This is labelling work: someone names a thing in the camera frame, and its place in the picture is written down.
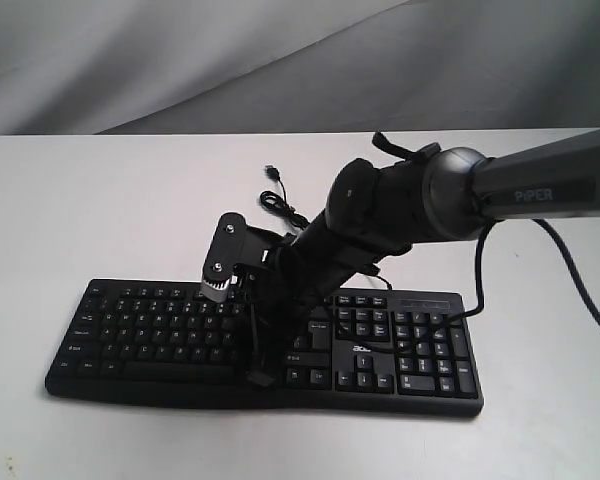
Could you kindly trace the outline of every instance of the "white tabletop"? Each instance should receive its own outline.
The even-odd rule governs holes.
[[[390,138],[501,155],[575,133]],[[600,478],[600,329],[553,243],[529,221],[498,225],[487,242],[486,310],[469,321],[485,397],[475,420],[161,410],[45,393],[44,375],[91,278],[197,281],[222,213],[284,229],[256,202],[273,186],[265,164],[280,169],[290,202],[311,218],[346,163],[393,162],[370,139],[0,138],[0,478]],[[600,308],[600,219],[553,224]],[[456,291],[472,307],[473,249],[416,246],[381,267],[396,288]]]

